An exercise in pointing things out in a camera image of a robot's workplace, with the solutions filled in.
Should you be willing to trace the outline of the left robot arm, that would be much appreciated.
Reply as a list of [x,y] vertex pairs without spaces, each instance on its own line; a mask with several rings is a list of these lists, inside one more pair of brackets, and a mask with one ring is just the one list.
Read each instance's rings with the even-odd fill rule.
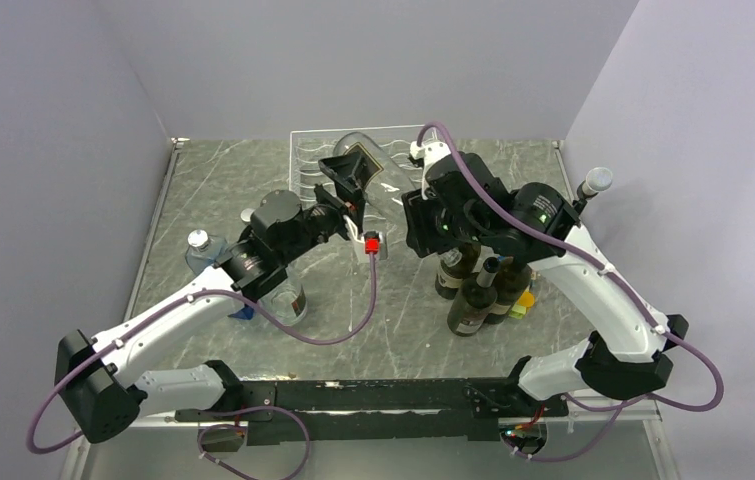
[[265,315],[257,300],[287,280],[292,262],[333,235],[376,262],[381,239],[362,231],[369,158],[352,151],[323,159],[319,167],[335,190],[315,186],[315,205],[303,207],[287,190],[267,194],[239,240],[186,286],[117,327],[93,337],[76,330],[60,341],[55,391],[82,436],[101,443],[139,417],[169,410],[232,417],[244,404],[244,387],[224,362],[159,372],[153,366],[172,345],[245,305]]

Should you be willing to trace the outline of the colourful small blocks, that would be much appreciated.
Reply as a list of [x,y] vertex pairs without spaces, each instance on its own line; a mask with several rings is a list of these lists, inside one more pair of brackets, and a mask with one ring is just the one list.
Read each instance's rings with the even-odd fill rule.
[[508,316],[510,318],[522,319],[529,313],[529,311],[534,306],[535,296],[533,293],[533,287],[535,284],[536,277],[537,275],[535,273],[531,274],[528,286],[525,288],[525,290],[522,292],[522,294],[519,296],[519,298],[516,300],[516,302],[514,303],[514,305],[510,308],[508,312]]

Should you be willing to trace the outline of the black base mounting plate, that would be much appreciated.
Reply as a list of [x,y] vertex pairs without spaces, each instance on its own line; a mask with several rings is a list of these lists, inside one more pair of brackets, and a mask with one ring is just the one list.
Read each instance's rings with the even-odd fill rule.
[[483,378],[244,380],[209,411],[184,408],[181,423],[247,425],[250,446],[313,441],[463,437],[495,441],[507,424],[564,418],[559,396],[534,400],[515,375]]

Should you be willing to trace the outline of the clear bottle silver cap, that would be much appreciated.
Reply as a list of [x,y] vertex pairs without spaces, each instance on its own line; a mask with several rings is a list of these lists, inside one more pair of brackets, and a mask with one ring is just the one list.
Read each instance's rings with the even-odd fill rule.
[[249,225],[251,223],[254,212],[254,208],[246,208],[240,213],[240,220],[244,225]]
[[307,311],[307,298],[301,280],[288,267],[287,278],[259,299],[259,304],[281,324],[293,326],[303,320]]

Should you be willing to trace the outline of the dark wine bottle right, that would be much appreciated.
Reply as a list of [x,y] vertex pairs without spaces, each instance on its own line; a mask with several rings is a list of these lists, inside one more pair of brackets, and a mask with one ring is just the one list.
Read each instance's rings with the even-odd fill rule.
[[502,323],[521,295],[530,286],[532,269],[513,257],[503,257],[493,286],[497,294],[495,303],[484,319],[486,325]]

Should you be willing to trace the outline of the microphone on black stand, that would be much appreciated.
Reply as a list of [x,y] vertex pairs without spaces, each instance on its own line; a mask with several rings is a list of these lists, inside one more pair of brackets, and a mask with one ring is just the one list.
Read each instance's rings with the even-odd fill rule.
[[576,189],[576,200],[573,207],[581,214],[588,202],[601,192],[608,190],[613,183],[613,172],[606,167],[595,167],[589,170],[584,180]]

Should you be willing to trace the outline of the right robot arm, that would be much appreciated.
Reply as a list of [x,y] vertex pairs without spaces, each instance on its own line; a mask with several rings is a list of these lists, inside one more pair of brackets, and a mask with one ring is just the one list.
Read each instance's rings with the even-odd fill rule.
[[581,223],[579,209],[556,189],[531,182],[509,192],[482,159],[462,154],[482,189],[530,229],[558,240],[551,246],[515,228],[492,210],[469,185],[443,144],[425,147],[412,162],[422,168],[422,185],[402,196],[407,244],[420,257],[441,254],[465,243],[528,265],[553,283],[590,321],[594,330],[577,345],[518,366],[517,380],[505,388],[507,407],[529,415],[543,400],[591,388],[616,400],[630,400],[666,386],[673,363],[665,354],[672,342],[655,326],[685,333],[687,321],[667,317],[642,299],[631,300],[600,271],[605,256]]

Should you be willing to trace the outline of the clear bottle silver cap rear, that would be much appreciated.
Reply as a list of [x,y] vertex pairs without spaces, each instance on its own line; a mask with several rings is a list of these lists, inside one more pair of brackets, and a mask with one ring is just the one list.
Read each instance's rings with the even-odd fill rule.
[[254,208],[246,208],[240,213],[240,220],[244,225],[249,225],[251,223],[254,212]]

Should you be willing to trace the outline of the blue square glass bottle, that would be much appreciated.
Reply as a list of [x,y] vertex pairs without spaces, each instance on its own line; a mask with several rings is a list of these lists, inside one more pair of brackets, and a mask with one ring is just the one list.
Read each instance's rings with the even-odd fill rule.
[[209,233],[203,229],[193,230],[187,236],[185,261],[195,277],[201,276],[201,287],[210,287],[213,290],[228,288],[241,294],[241,291],[236,290],[232,284],[227,286],[223,284],[224,277],[221,269],[215,269],[214,277],[205,274],[206,270],[212,267],[216,260],[225,253],[227,246],[228,242],[223,236]]

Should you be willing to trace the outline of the dark wine bottle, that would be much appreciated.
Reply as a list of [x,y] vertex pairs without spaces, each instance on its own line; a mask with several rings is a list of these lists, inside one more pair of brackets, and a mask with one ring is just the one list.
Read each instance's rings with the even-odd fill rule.
[[447,316],[447,325],[452,333],[468,337],[481,328],[497,299],[493,282],[500,267],[498,257],[488,257],[473,278],[461,283]]
[[481,247],[463,243],[438,255],[439,265],[434,287],[439,296],[453,300],[462,282],[469,278],[477,265]]
[[532,269],[513,257],[503,257],[493,286],[497,294],[495,303],[484,319],[486,325],[502,323],[521,295],[530,286]]

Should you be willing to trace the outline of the dark wine bottle rear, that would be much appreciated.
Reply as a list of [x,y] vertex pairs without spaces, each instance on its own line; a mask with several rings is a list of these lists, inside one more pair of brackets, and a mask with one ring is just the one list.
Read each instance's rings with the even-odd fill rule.
[[453,300],[462,282],[469,278],[477,265],[481,247],[463,243],[438,255],[439,265],[434,287],[439,296]]

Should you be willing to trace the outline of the clear bottle silver cap front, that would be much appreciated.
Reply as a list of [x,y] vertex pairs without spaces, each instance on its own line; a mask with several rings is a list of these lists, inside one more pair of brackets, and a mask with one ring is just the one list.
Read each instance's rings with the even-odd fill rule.
[[293,326],[303,320],[307,311],[307,298],[301,280],[288,267],[287,278],[259,299],[259,304],[281,324]]

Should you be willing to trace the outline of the dark wine bottle front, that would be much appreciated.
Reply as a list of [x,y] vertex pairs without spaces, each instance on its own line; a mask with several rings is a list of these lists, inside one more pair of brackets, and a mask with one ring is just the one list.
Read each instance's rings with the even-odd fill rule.
[[447,325],[452,333],[468,337],[481,328],[497,299],[493,282],[500,267],[498,257],[488,257],[473,278],[461,283],[447,316]]

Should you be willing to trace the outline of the clear glass bottle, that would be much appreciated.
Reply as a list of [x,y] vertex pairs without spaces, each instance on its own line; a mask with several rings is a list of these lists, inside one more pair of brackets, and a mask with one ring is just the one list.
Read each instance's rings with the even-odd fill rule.
[[364,172],[359,174],[366,197],[366,223],[371,229],[375,220],[383,220],[387,230],[403,236],[407,232],[402,195],[420,187],[420,181],[402,169],[371,137],[351,132],[335,145],[333,154],[358,153],[364,158]]

